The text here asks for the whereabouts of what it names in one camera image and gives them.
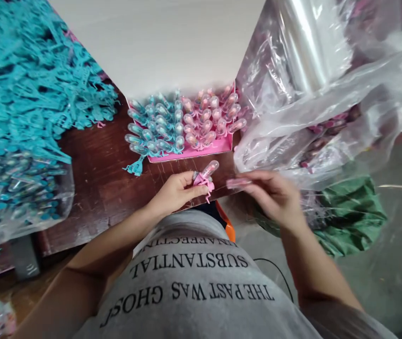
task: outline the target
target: hand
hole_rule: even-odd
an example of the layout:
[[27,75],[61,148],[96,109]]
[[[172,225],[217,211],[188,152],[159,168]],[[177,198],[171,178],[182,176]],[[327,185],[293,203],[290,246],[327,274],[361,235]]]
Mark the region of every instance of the hand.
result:
[[291,227],[300,221],[305,223],[300,191],[291,181],[273,171],[252,171],[237,177],[253,181],[244,187],[244,191],[256,199],[265,214],[281,227]]
[[193,171],[171,175],[147,207],[165,217],[200,195],[209,193],[207,186],[186,188],[193,183]]

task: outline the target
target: shirt sleeve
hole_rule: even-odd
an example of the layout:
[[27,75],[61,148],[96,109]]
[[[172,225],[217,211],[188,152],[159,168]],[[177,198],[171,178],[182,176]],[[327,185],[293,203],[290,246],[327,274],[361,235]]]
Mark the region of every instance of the shirt sleeve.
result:
[[314,303],[302,312],[323,339],[397,339],[371,316],[337,302]]

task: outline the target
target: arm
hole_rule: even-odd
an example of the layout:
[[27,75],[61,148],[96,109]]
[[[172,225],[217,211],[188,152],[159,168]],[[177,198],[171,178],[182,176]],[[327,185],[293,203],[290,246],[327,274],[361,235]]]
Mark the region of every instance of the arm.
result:
[[133,248],[165,216],[207,194],[206,186],[185,189],[193,172],[172,175],[144,208],[100,234],[56,276],[13,338],[69,338],[98,310],[107,281],[132,257]]
[[298,189],[277,172],[253,171],[239,176],[253,181],[244,190],[280,226],[300,306],[334,300],[363,311],[347,281],[308,227]]

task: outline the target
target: brown table surface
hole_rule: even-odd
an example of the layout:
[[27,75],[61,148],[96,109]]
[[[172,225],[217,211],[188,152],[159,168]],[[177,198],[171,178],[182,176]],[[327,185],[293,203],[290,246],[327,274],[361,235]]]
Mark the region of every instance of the brown table surface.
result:
[[[146,159],[140,177],[123,170],[139,155],[130,151],[124,140],[129,133],[127,125],[132,120],[127,115],[128,107],[122,95],[119,100],[122,105],[117,115],[104,128],[73,129],[59,142],[62,150],[72,157],[75,197],[65,221],[37,234],[44,256],[89,242],[146,205],[171,174],[202,171],[212,159],[220,163],[220,168],[213,174],[215,190],[210,200],[232,193],[225,181],[234,175],[233,152],[159,164],[151,164]],[[196,198],[184,209],[204,202],[205,198]]]

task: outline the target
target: person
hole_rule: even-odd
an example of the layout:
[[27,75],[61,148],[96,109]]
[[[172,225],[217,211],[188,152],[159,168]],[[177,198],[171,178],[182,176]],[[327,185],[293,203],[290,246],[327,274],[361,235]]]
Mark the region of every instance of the person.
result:
[[172,214],[207,194],[193,172],[83,247],[14,338],[395,338],[364,313],[276,172],[238,175],[281,228],[300,308],[211,216]]

